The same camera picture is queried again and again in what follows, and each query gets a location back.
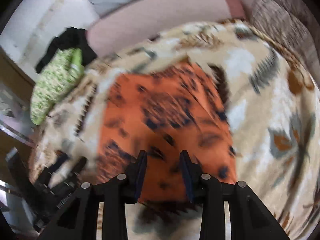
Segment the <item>bedsheet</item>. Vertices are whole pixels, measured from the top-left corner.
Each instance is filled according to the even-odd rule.
[[[254,0],[248,18],[290,49],[320,85],[320,24],[303,0]]]
[[[80,156],[89,160],[83,180],[95,183],[110,86],[121,73],[156,74],[186,57],[216,81],[232,132],[238,180],[248,183],[291,239],[307,237],[319,221],[320,92],[293,53],[241,21],[185,24],[92,62],[78,87],[45,120],[30,159],[30,179],[35,181],[64,150],[71,160],[54,174],[52,184]],[[143,206],[126,209],[131,239],[199,235],[201,211],[176,217],[164,229],[158,220],[149,227],[139,224],[137,212]]]

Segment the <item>wooden cabinet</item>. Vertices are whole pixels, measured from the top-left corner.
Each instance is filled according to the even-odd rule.
[[[12,60],[9,59],[9,57],[5,54],[5,52],[0,47],[0,85],[2,87],[8,88],[10,90],[11,95],[7,96],[9,98],[12,98],[12,94],[14,98],[16,98],[19,102],[18,106],[21,106],[21,108],[28,108],[28,105],[30,103],[30,98],[32,95],[32,90],[34,86],[34,82],[14,63]],[[7,113],[7,115],[10,118],[14,118],[12,116],[15,115],[15,112],[4,112],[4,109],[6,106],[6,103],[2,103],[2,114]],[[25,121],[25,118],[17,119],[18,122],[21,123],[21,125],[26,125],[23,122]],[[14,185],[14,181],[11,178],[8,168],[6,166],[5,157],[6,154],[13,148],[16,147],[20,153],[20,156],[22,160],[27,163],[28,157],[31,152],[31,146],[30,144],[23,143],[23,140],[18,140],[15,138],[15,136],[10,133],[10,131],[6,130],[4,126],[1,126],[0,130],[0,180],[3,180],[11,185]]]

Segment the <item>leaf pattern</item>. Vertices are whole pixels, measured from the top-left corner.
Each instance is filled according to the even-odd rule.
[[[253,32],[250,29],[247,28],[235,28],[235,34],[239,40],[252,40],[257,41],[257,36],[253,34]]]
[[[93,99],[95,98],[95,95],[97,93],[97,85],[95,85],[93,88],[92,88],[92,93],[91,95],[89,96],[89,98],[87,99],[85,105],[84,105],[84,109],[82,111],[82,114],[80,116],[80,118],[77,120],[77,124],[76,124],[76,128],[75,128],[75,136],[79,136],[80,132],[83,130],[84,128],[84,120],[90,110],[90,106],[91,106],[91,103],[93,102]]]
[[[140,64],[136,65],[131,70],[131,72],[135,73],[135,74],[141,73],[152,61],[154,61],[157,58],[157,54],[155,52],[153,52],[153,51],[146,50],[145,48],[139,48],[139,51],[140,50],[144,51],[150,57],[150,60],[148,62],[143,62],[143,63],[140,63]]]
[[[303,84],[299,82],[293,70],[288,72],[288,85],[292,94],[298,95],[302,91]]]
[[[227,109],[227,104],[229,101],[229,86],[227,81],[227,75],[222,67],[218,67],[210,64],[209,64],[209,67],[212,69],[212,72],[218,81],[218,83],[216,84],[217,91],[220,95],[224,109]]]
[[[284,179],[289,167],[296,162],[296,167],[293,171],[289,182],[289,190],[294,187],[298,172],[302,164],[302,159],[306,155],[306,151],[301,145],[301,121],[298,112],[293,114],[290,118],[290,138],[287,136],[284,130],[269,129],[270,134],[270,152],[276,159],[282,159],[289,155],[286,161],[283,163],[282,172],[273,183],[272,187],[277,186]]]
[[[185,39],[182,39],[179,45],[175,47],[175,49],[176,50],[186,49],[186,48],[215,49],[222,44],[223,42],[220,41],[213,34],[208,35],[204,31],[201,31],[198,34],[188,35]]]
[[[273,48],[269,48],[269,56],[258,64],[254,74],[249,76],[249,81],[257,94],[260,88],[270,85],[269,82],[276,77],[279,70],[278,56]]]

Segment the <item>white wall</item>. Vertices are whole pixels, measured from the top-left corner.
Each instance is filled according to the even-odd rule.
[[[23,0],[0,35],[0,46],[34,81],[34,67],[53,37],[67,27],[87,29],[99,18],[88,0]]]

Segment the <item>metal screw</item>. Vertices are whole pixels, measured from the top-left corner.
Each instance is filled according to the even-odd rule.
[[[208,179],[211,178],[211,176],[209,174],[207,174],[207,173],[204,173],[204,174],[201,175],[201,178],[205,179],[205,180],[208,180]]]
[[[127,175],[125,175],[124,173],[121,173],[121,174],[119,174],[119,175],[117,176],[117,179],[123,180],[123,179],[125,179],[126,177],[127,177]]]
[[[89,182],[84,182],[84,183],[81,184],[81,188],[83,188],[83,189],[86,189],[88,187],[90,187],[90,183]]]
[[[243,188],[243,187],[246,187],[247,184],[241,180],[241,181],[238,181],[238,186]]]

